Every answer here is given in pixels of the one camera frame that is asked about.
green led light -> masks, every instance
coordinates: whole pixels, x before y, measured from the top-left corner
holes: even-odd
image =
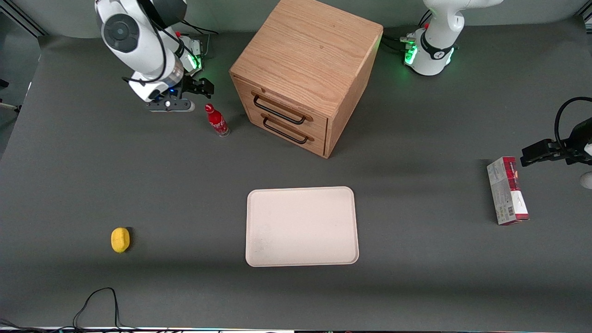
[[[187,55],[187,59],[189,59],[189,62],[191,62],[191,66],[193,67],[193,69],[196,69],[197,61],[195,60],[195,58],[192,55]]]
[[[412,48],[410,48],[407,51],[407,54],[405,55],[405,62],[408,65],[411,65],[413,63],[413,60],[415,60],[415,55],[417,54],[417,46],[413,46]]]
[[[450,63],[450,60],[452,59],[452,54],[454,53],[454,47],[450,50],[450,56],[448,56],[448,60],[446,60],[446,64],[448,65]]]
[[[201,56],[196,56],[195,58],[197,60],[197,69],[201,70]]]

drawer handle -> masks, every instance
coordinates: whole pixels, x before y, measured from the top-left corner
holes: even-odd
[[[281,119],[284,119],[286,121],[289,121],[292,124],[302,125],[302,123],[304,122],[304,120],[306,120],[306,117],[302,117],[302,119],[300,119],[300,120],[296,120],[296,119],[292,119],[290,117],[287,117],[287,116],[285,116],[285,115],[283,115],[283,114],[281,114],[281,113],[279,113],[277,111],[271,110],[270,108],[266,107],[265,105],[261,105],[261,104],[257,103],[258,100],[259,100],[259,96],[258,95],[255,95],[255,99],[253,99],[253,103],[255,104],[255,106],[257,106],[258,108],[261,108],[261,109],[263,109],[263,110],[265,110],[265,111],[267,111],[267,112],[269,112],[269,113],[271,113],[271,114],[273,114],[275,116],[278,116]]]
[[[274,131],[275,133],[285,137],[286,139],[292,140],[295,143],[299,144],[299,145],[303,145],[306,143],[306,141],[308,141],[308,136],[304,137],[304,140],[298,140],[293,136],[287,135],[286,133],[278,130],[278,129],[274,129],[273,127],[271,127],[270,125],[267,125],[267,121],[269,120],[269,118],[265,117],[265,119],[263,119],[263,126],[265,126],[266,129],[269,129],[271,131]]]

red and white box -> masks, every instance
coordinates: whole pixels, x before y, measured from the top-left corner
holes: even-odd
[[[529,219],[518,185],[515,157],[502,157],[487,166],[489,184],[496,204],[497,224],[513,225]]]

plastic tray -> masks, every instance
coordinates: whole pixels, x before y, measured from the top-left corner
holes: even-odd
[[[346,265],[358,256],[355,204],[349,187],[249,194],[245,249],[249,265]]]

gray table surface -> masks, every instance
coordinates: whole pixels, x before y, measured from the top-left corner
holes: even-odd
[[[581,20],[468,27],[432,78],[381,49],[329,160],[248,122],[227,71],[252,36],[213,38],[205,63],[225,139],[204,97],[193,113],[145,111],[102,41],[41,41],[0,163],[1,317],[66,325],[111,286],[135,326],[592,331],[589,167],[521,168],[531,220],[510,227],[494,222],[485,173],[590,95]],[[589,116],[573,105],[562,131]],[[334,185],[355,192],[356,264],[246,264],[250,191]],[[109,243],[117,226],[136,236],[124,255]],[[81,324],[112,325],[108,293]]]

